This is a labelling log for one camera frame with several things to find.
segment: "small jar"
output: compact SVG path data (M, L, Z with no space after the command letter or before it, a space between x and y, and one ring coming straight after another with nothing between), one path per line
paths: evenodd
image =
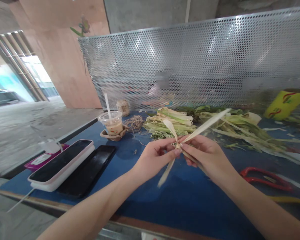
M129 104L127 100L119 100L117 101L117 109L118 111L122 112L122 116L126 117L130 113Z

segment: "metal mesh screen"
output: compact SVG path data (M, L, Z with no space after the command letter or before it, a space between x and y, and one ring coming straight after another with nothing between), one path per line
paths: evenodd
M265 109L300 88L300 8L80 38L105 108Z

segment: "black smartphone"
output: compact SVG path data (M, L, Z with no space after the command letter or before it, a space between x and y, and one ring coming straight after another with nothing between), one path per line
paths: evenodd
M30 175L29 179L38 182L47 182L55 176L64 166L66 166L72 159L74 159L80 152L82 152L91 140L79 140L69 146L62 153L57 155L54 159L46 165L39 168L36 172Z
M59 193L74 198L87 195L97 183L113 157L115 146L101 145L57 189Z

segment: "wooden pillar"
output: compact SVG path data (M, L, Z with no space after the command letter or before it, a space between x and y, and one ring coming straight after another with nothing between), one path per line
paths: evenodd
M101 108L77 35L84 15L91 33L109 34L103 0L20 0L9 4L27 40L68 108Z

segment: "fingernail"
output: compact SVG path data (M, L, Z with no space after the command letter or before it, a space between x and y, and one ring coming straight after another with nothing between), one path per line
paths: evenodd
M182 150L180 148L176 148L175 150L173 150L173 152L176 156L179 156L181 154Z

